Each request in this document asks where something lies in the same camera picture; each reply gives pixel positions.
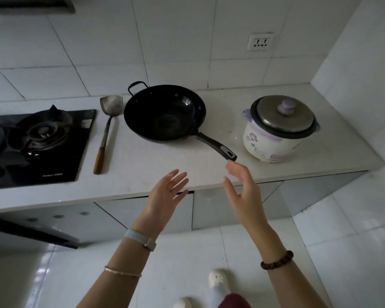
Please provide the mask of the person's right hand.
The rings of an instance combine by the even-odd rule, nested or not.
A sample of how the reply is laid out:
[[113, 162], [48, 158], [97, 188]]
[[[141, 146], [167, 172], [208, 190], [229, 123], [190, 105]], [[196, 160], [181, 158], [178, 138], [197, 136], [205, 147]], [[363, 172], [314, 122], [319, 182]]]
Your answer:
[[228, 173], [241, 181], [243, 190], [241, 200], [231, 204], [232, 209], [249, 235], [254, 238], [259, 236], [269, 225], [264, 212], [260, 188], [253, 180], [250, 171], [244, 165], [234, 161], [227, 161]]

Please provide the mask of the person's left hand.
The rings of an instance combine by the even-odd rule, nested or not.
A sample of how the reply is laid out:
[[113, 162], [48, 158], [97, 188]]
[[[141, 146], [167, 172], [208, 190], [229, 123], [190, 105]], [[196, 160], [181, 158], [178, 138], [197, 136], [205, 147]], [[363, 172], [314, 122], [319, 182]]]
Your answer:
[[186, 190], [188, 182], [187, 172], [180, 173], [178, 169], [162, 177], [151, 190], [143, 212], [131, 229], [156, 240], [180, 203], [176, 202], [176, 195]]

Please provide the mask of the person's left forearm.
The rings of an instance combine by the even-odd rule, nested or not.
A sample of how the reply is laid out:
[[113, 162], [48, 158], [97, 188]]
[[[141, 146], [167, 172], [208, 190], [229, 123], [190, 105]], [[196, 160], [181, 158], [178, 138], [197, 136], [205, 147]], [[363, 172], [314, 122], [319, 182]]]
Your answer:
[[128, 308], [150, 253], [138, 242], [123, 238], [76, 308]]

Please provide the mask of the person's right forearm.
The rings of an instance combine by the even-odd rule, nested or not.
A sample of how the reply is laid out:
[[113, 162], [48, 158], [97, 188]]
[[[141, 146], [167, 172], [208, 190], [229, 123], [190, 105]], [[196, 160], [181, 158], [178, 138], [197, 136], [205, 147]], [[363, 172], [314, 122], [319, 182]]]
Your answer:
[[297, 264], [289, 259], [287, 249], [270, 225], [251, 239], [266, 267], [281, 265], [267, 270], [281, 308], [328, 308]]

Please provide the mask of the grey cabinet door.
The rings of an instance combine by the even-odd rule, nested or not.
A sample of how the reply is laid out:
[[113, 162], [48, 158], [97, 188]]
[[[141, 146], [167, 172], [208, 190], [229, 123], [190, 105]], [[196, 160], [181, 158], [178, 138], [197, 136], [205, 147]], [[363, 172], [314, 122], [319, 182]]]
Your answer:
[[[192, 230], [194, 193], [188, 195], [177, 205], [164, 234], [184, 233]], [[147, 197], [100, 201], [96, 204], [127, 228], [130, 228], [147, 204]]]
[[[259, 183], [262, 202], [268, 220], [289, 218], [291, 212], [278, 188], [282, 181]], [[205, 229], [239, 224], [223, 188], [194, 192], [192, 229]]]

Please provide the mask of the white floral slow cooker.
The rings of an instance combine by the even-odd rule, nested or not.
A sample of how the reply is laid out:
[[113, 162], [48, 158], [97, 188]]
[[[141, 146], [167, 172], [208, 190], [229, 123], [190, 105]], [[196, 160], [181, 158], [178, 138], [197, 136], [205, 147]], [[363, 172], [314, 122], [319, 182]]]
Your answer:
[[255, 100], [250, 108], [243, 110], [242, 115], [247, 121], [243, 132], [243, 144], [251, 155], [262, 162], [283, 162], [294, 153], [303, 140], [320, 131], [320, 124], [315, 117], [313, 125], [302, 132], [287, 133], [272, 129], [258, 118], [255, 111], [257, 103], [262, 98]]

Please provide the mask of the pale grey wrist band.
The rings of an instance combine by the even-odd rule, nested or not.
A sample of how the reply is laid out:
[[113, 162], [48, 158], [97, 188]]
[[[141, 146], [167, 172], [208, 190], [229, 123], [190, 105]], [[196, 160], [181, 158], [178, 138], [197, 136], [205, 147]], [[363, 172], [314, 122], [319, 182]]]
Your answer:
[[154, 252], [157, 244], [155, 239], [149, 238], [133, 229], [128, 229], [124, 235], [124, 238], [132, 239], [139, 244], [141, 244], [144, 248], [148, 249], [150, 252]]

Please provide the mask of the metal lid with purple knob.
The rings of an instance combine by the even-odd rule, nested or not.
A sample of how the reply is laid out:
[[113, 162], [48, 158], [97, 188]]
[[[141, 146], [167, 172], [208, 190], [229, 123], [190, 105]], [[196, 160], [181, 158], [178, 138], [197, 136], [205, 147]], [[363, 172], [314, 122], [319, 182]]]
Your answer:
[[313, 111], [305, 103], [284, 95], [263, 97], [255, 111], [264, 124], [287, 133], [305, 131], [315, 119]]

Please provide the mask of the person's leg in maroon trousers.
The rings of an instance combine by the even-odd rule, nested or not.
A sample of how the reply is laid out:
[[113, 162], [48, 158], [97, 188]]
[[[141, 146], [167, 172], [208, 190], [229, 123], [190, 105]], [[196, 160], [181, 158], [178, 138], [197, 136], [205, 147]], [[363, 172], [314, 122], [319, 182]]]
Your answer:
[[208, 308], [252, 308], [241, 295], [231, 293], [225, 283], [210, 286]]

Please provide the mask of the black glass gas hob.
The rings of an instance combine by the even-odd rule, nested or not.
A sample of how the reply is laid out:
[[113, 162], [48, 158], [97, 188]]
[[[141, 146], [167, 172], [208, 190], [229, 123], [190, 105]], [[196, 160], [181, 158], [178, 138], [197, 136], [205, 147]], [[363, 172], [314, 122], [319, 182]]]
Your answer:
[[6, 143], [10, 128], [33, 113], [0, 115], [0, 189], [76, 181], [97, 110], [67, 112], [73, 117], [67, 141], [39, 155], [23, 155]]

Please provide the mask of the dark open cabinet door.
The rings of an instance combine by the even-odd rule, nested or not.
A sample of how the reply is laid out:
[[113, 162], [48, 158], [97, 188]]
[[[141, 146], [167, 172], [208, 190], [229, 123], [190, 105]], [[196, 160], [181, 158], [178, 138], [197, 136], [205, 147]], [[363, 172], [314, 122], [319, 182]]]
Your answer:
[[43, 243], [54, 244], [65, 248], [77, 249], [79, 247], [78, 243], [75, 243], [71, 240], [67, 240], [65, 238], [55, 236], [53, 234], [41, 232], [39, 230], [25, 227], [14, 222], [2, 219], [0, 219], [0, 233], [5, 233], [21, 238], [32, 239]]

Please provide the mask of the black gas burner grate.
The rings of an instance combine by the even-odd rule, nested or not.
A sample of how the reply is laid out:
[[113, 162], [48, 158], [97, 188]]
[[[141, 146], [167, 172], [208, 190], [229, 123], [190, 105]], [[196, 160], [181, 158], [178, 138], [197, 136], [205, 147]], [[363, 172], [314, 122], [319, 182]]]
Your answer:
[[20, 120], [10, 128], [7, 145], [23, 155], [39, 155], [64, 144], [73, 127], [73, 117], [52, 105]]

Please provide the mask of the dark range hood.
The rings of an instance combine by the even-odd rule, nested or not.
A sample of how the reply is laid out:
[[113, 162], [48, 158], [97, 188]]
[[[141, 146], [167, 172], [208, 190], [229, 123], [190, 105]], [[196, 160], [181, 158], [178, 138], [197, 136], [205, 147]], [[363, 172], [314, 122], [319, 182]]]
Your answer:
[[75, 14], [71, 0], [0, 0], [0, 15]]

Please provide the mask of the white wall socket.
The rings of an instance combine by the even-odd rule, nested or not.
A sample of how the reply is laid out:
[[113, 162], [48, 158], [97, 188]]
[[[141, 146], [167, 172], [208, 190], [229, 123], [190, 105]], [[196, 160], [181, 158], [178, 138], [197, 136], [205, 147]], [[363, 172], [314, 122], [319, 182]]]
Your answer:
[[268, 51], [273, 44], [274, 37], [273, 32], [251, 34], [247, 50], [251, 52]]

